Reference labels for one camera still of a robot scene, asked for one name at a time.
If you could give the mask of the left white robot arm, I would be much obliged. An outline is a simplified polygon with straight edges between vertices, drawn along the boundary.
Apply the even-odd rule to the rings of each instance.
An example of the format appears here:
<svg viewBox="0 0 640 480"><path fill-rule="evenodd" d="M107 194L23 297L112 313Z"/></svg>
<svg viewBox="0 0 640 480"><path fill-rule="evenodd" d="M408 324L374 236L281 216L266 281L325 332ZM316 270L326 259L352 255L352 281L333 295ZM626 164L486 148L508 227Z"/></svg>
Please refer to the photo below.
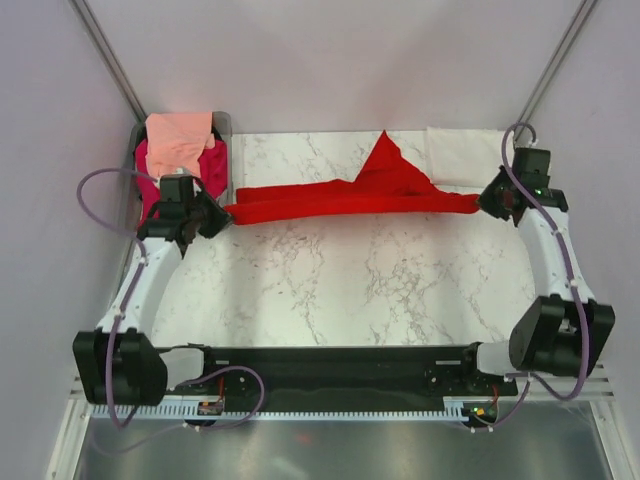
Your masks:
<svg viewBox="0 0 640 480"><path fill-rule="evenodd" d="M169 387L169 370L148 335L169 280L193 240L211 239L232 216L192 175L159 180L160 198L136 231L137 246L108 312L76 334L72 351L87 400L94 405L155 406Z"/></svg>

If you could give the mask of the grey plastic bin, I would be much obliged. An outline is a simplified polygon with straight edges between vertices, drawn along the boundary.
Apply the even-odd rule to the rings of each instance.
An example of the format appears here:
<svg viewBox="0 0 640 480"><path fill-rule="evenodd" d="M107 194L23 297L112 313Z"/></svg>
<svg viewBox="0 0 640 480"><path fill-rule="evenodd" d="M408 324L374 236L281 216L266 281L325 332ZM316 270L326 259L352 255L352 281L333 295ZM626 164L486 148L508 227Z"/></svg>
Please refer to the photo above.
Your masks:
<svg viewBox="0 0 640 480"><path fill-rule="evenodd" d="M152 113L144 124L143 138L134 143L136 183L142 197L141 216L160 200L159 180L184 174L198 178L222 207L231 193L229 146L218 129L214 114Z"/></svg>

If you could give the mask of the aluminium frame post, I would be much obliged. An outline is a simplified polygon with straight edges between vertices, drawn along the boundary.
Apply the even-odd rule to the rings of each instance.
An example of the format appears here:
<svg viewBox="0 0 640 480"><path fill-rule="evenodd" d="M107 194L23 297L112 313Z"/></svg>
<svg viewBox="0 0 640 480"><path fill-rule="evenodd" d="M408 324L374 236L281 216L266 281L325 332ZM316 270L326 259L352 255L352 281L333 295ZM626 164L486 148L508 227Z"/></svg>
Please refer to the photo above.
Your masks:
<svg viewBox="0 0 640 480"><path fill-rule="evenodd" d="M554 80L569 58L573 48L577 45L583 31L600 3L600 0L582 0L579 2L578 7L573 13L560 40L556 44L549 60L536 81L534 88L517 119L518 122L532 122L536 111L542 104L547 93L550 91Z"/></svg>
<svg viewBox="0 0 640 480"><path fill-rule="evenodd" d="M142 122L146 118L146 112L90 3L86 0L70 0L69 4L75 11L134 117L138 122Z"/></svg>

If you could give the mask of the left aluminium frame post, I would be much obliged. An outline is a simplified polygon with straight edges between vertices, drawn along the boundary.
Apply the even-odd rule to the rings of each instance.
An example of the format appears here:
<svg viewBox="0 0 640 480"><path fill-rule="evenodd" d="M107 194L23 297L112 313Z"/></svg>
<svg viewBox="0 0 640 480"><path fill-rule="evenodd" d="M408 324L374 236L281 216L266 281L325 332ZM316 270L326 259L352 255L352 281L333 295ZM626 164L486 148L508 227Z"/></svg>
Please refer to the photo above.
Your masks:
<svg viewBox="0 0 640 480"><path fill-rule="evenodd" d="M75 11L134 117L138 122L142 122L146 118L146 112L90 3L86 0L70 0L69 4Z"/></svg>

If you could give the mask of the folded white t shirt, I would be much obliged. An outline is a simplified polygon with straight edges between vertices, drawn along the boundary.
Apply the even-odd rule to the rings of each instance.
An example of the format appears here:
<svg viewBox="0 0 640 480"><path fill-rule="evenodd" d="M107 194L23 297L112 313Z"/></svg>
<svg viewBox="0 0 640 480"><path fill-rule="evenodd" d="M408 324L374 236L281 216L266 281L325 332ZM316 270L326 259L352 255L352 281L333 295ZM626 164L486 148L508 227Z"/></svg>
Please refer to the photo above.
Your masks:
<svg viewBox="0 0 640 480"><path fill-rule="evenodd" d="M487 186L503 165L504 132L487 129L429 127L425 145L436 184L481 188Z"/></svg>

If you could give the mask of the peach t shirt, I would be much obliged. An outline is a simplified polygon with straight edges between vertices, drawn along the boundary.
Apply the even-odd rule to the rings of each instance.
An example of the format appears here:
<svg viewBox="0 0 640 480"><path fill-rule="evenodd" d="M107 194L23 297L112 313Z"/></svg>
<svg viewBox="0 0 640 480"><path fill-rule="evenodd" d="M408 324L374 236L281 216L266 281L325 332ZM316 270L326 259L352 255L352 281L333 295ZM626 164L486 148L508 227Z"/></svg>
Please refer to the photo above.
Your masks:
<svg viewBox="0 0 640 480"><path fill-rule="evenodd" d="M212 112L152 113L146 121L148 173L156 178L183 169L200 176L199 158L215 146Z"/></svg>

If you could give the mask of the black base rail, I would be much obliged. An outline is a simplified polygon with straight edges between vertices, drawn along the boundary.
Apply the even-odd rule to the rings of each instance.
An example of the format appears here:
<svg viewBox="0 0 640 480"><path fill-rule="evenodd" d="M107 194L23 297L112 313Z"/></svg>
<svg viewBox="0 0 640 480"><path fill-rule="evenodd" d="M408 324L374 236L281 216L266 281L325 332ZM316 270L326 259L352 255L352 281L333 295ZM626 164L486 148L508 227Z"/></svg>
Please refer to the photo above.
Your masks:
<svg viewBox="0 0 640 480"><path fill-rule="evenodd" d="M244 408L425 407L445 397L514 397L514 383L476 370L475 346L265 347L204 350L178 386Z"/></svg>

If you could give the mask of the red t shirt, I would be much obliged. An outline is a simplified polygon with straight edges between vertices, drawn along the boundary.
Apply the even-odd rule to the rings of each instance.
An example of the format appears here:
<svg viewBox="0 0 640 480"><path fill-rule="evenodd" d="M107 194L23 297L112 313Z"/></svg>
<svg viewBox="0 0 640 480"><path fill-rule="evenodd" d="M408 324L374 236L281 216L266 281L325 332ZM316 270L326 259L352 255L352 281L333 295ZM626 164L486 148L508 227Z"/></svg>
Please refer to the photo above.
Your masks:
<svg viewBox="0 0 640 480"><path fill-rule="evenodd" d="M477 194L445 192L407 161L382 132L356 178L326 182L241 188L225 207L237 225L309 217L386 214L474 214Z"/></svg>

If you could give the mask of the right aluminium frame post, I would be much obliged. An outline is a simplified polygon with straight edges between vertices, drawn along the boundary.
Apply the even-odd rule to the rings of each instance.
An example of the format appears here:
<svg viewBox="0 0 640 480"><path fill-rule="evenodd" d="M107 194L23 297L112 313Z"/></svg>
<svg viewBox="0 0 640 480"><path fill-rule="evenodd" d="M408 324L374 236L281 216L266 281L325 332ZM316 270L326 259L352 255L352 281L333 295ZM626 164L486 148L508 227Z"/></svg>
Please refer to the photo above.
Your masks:
<svg viewBox="0 0 640 480"><path fill-rule="evenodd" d="M517 119L518 122L532 122L536 111L542 104L547 93L550 91L554 80L569 58L573 48L577 45L583 31L600 3L600 0L582 0L579 2L578 7L573 13L560 40L556 44L549 60L536 81L534 88Z"/></svg>

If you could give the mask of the magenta t shirt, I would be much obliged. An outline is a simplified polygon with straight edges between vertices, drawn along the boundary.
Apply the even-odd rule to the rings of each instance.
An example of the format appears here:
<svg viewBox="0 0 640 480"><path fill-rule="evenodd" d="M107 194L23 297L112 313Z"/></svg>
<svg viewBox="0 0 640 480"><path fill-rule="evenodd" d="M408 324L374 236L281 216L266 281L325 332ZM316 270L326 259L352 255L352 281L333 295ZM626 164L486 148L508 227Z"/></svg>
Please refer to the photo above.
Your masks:
<svg viewBox="0 0 640 480"><path fill-rule="evenodd" d="M148 141L144 139L134 151L136 170L144 174L148 174L147 149ZM223 140L215 139L214 144L211 141L207 143L207 147L198 158L200 178L207 192L214 198L219 198L228 187L227 154L226 143ZM139 221L139 225L141 225L154 203L160 200L160 190L149 179L136 177L135 181L142 198L142 213Z"/></svg>

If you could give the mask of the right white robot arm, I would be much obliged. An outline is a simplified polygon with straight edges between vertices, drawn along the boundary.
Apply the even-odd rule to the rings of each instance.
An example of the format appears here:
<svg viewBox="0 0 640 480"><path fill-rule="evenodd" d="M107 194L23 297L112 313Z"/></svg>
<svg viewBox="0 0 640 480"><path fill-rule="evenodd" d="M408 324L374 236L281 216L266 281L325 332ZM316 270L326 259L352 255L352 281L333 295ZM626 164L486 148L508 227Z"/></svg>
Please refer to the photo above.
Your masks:
<svg viewBox="0 0 640 480"><path fill-rule="evenodd" d="M578 266L569 236L565 195L549 186L551 154L518 147L509 167L479 197L481 210L512 221L534 279L534 301L506 341L481 343L476 359L458 368L467 392L483 392L494 375L542 372L588 377L615 324L611 306L596 301Z"/></svg>

